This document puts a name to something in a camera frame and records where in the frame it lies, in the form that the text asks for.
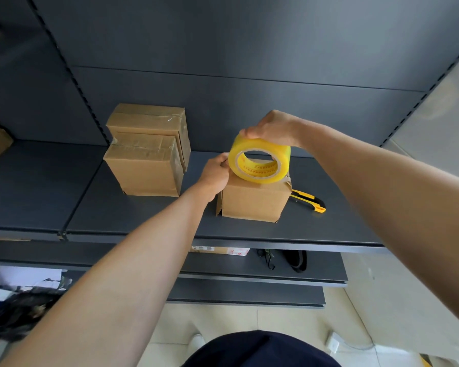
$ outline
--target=white wall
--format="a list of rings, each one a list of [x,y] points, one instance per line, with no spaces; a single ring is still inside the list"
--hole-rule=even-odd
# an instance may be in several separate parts
[[[459,64],[385,148],[459,176]],[[347,294],[376,344],[459,359],[459,320],[398,259],[342,256]]]

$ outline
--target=hand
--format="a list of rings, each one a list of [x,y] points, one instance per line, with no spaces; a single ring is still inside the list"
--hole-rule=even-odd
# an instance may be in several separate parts
[[[300,127],[308,121],[279,110],[271,110],[257,126],[240,131],[240,135],[255,139],[261,138],[271,143],[300,147]]]
[[[208,202],[211,202],[225,188],[229,177],[228,153],[221,153],[219,156],[208,160],[197,185],[207,194]]]

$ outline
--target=yellow tape roll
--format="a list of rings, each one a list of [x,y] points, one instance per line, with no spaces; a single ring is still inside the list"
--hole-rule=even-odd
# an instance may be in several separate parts
[[[260,163],[245,156],[248,151],[262,151],[270,154],[272,162]],[[291,147],[277,145],[263,139],[246,139],[238,134],[229,152],[229,166],[240,178],[254,183],[275,183],[289,171]]]

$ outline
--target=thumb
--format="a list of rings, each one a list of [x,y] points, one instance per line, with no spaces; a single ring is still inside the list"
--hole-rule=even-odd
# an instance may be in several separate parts
[[[256,139],[262,137],[264,133],[263,126],[252,126],[240,131],[240,135],[247,139]]]

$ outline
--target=person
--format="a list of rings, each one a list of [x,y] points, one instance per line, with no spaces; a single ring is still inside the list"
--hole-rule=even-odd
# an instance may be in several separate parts
[[[312,154],[384,245],[459,318],[459,178],[276,110],[241,134]],[[226,159],[209,160],[195,185],[95,264],[1,367],[135,366],[202,212],[228,181]],[[209,342],[185,366],[338,365],[286,335],[236,336]]]

